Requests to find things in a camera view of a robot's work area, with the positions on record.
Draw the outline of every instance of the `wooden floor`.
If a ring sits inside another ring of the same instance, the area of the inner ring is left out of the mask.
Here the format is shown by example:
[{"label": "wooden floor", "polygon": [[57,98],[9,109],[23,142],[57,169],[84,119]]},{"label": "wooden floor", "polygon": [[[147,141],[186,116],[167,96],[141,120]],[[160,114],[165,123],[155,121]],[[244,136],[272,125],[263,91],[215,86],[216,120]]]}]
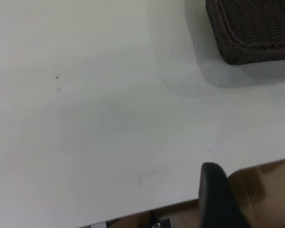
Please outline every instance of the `wooden floor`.
[{"label": "wooden floor", "polygon": [[[238,171],[229,177],[238,203],[253,228],[285,228],[285,161]],[[198,201],[155,210],[171,228],[198,228]],[[110,228],[138,228],[149,212],[121,218]]]}]

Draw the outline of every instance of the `white table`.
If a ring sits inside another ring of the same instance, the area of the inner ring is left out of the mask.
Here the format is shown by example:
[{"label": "white table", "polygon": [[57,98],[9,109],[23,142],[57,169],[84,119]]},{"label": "white table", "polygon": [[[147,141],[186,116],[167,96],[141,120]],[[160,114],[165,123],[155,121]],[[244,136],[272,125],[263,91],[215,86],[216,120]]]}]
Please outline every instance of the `white table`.
[{"label": "white table", "polygon": [[225,64],[204,0],[0,1],[0,228],[179,203],[203,162],[283,158],[285,61]]}]

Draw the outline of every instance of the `brown floor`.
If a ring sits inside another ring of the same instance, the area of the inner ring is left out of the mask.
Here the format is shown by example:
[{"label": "brown floor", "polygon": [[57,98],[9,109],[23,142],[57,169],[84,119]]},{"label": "brown floor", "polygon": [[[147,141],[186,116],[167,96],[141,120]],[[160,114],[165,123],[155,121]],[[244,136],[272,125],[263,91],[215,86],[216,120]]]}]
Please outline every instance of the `brown floor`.
[{"label": "brown floor", "polygon": [[[252,228],[285,228],[285,161],[241,170],[229,177],[238,203]],[[198,228],[197,200],[155,211],[169,218],[171,228]],[[138,228],[148,222],[149,213],[121,218],[110,228]]]}]

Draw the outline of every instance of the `woven basket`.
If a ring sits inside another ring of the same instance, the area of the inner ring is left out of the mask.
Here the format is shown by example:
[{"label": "woven basket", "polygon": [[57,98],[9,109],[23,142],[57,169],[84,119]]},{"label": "woven basket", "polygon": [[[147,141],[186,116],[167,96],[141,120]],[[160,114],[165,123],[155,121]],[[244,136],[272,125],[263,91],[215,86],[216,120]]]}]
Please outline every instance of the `woven basket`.
[{"label": "woven basket", "polygon": [[206,8],[227,63],[285,59],[285,0],[206,0]]}]

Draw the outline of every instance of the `wicker basket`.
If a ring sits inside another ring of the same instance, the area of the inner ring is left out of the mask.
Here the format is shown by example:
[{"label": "wicker basket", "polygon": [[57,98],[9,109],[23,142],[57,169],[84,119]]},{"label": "wicker basket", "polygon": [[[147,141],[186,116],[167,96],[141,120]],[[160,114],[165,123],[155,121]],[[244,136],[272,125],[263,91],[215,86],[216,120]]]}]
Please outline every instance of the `wicker basket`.
[{"label": "wicker basket", "polygon": [[206,8],[227,63],[285,59],[285,0],[206,0]]}]

